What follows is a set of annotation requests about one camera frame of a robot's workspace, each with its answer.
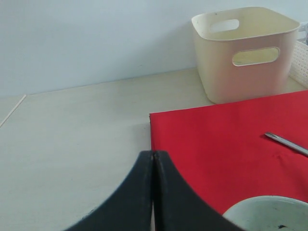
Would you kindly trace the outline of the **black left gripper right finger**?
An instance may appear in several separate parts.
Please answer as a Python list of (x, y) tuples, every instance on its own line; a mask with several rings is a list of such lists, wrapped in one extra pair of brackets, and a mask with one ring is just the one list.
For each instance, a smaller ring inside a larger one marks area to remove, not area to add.
[(154, 223), (157, 231), (240, 231), (201, 199), (165, 151), (154, 152)]

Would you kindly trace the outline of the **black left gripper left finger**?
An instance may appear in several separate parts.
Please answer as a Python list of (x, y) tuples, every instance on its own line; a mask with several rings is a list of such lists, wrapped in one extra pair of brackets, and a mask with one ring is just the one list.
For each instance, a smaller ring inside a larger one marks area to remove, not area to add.
[(68, 231), (149, 231), (154, 153), (142, 151), (119, 187)]

